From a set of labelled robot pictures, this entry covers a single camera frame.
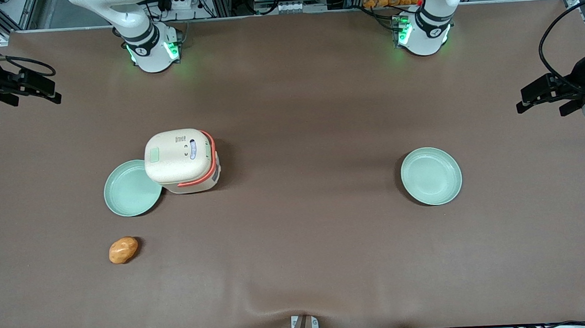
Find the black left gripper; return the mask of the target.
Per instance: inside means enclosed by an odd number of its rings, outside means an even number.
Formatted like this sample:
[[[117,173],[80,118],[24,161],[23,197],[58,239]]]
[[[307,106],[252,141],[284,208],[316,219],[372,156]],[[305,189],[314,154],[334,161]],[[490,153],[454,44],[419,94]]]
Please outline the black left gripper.
[[[570,101],[568,103],[565,103],[562,106],[560,106],[560,115],[561,116],[568,116],[571,113],[574,113],[578,110],[581,110],[581,108],[584,105],[585,105],[585,103],[582,100]]]

